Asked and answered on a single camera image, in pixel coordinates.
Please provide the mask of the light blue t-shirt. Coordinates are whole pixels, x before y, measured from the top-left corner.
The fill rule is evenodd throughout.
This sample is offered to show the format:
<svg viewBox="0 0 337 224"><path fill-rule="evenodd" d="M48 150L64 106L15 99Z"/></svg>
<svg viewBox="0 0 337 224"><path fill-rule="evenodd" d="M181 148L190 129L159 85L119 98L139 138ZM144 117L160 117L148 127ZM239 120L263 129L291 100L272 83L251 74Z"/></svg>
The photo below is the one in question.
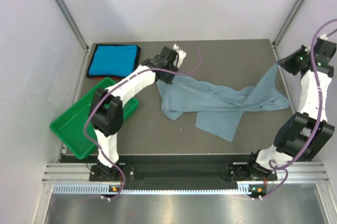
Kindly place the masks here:
<svg viewBox="0 0 337 224"><path fill-rule="evenodd" d="M279 71L274 64L255 86L234 90L228 86L176 76L172 84L157 82L161 110L172 121L195 112L195 127L232 142L244 112L287 109L289 100L275 87Z"/></svg>

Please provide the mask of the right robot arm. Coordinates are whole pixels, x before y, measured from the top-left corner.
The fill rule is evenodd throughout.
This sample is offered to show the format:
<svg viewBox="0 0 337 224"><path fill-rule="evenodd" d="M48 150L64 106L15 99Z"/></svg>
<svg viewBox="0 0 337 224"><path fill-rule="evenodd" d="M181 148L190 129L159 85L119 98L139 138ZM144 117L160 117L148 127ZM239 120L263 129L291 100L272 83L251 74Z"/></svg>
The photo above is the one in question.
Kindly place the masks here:
<svg viewBox="0 0 337 224"><path fill-rule="evenodd" d="M301 46L291 55L278 60L277 64L292 75L300 74L301 96L298 110L279 129L273 144L251 155L245 167L249 178L256 180L272 172L270 161L286 163L300 151L300 161L310 161L333 136L335 127L328 124L325 100L334 75L329 61L336 53L336 43L322 35L310 49Z"/></svg>

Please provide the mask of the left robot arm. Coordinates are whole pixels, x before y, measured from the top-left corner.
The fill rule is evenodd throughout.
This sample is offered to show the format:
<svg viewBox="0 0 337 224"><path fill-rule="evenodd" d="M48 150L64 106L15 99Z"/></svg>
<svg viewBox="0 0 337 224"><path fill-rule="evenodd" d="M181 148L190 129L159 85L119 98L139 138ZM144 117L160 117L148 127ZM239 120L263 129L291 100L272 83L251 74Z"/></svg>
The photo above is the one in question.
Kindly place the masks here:
<svg viewBox="0 0 337 224"><path fill-rule="evenodd" d="M185 57L186 52L176 44L173 48L163 47L159 55L143 61L121 83L95 90L84 132L91 123L97 138L98 163L106 179L114 180L120 172L115 163L119 160L117 134L124 123L123 108L136 94L158 80L171 84Z"/></svg>

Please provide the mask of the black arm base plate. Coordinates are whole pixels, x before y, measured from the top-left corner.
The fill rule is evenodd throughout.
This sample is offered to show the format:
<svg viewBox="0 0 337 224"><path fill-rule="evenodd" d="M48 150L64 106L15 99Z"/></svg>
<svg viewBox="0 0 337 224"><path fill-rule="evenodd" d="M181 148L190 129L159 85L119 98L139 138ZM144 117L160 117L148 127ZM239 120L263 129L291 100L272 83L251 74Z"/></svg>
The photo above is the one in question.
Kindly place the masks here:
<svg viewBox="0 0 337 224"><path fill-rule="evenodd" d="M225 162L126 162L116 167L105 168L102 164L91 167L90 181L117 181L124 172L126 181L141 181L147 178L212 178L224 182L234 181L274 181L276 175L271 171L254 170L250 165Z"/></svg>

